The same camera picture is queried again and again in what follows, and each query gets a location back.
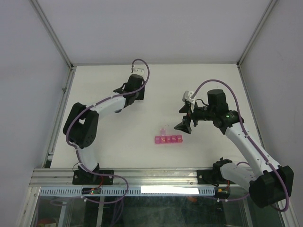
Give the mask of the pink pill organizer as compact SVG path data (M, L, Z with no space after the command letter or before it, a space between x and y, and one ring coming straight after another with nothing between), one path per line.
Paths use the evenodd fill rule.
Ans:
M154 137L155 144L172 144L172 143L182 143L182 135L167 135L166 129L161 128L160 134Z

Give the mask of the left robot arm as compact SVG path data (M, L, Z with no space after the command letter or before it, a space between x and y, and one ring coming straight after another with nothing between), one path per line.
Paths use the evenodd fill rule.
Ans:
M145 80L143 76L131 74L128 81L113 91L112 96L86 106L75 103L63 127L68 145L76 150L83 170L83 179L92 184L99 179L99 164L92 144L97 135L98 122L105 116L118 113L136 100L144 100Z

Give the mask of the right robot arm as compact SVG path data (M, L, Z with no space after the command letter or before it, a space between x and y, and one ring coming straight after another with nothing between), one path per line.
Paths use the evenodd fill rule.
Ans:
M183 94L184 106L182 122L175 126L176 130L190 134L191 124L199 121L212 121L213 125L226 136L246 159L251 170L236 165L229 159L220 158L213 163L212 170L203 176L203 180L214 186L231 181L248 191L253 202L260 208L267 207L281 200L289 205L292 193L294 172L289 166L281 166L245 129L244 120L239 113L230 110L226 95L221 89L208 91L208 103L199 106L192 91Z

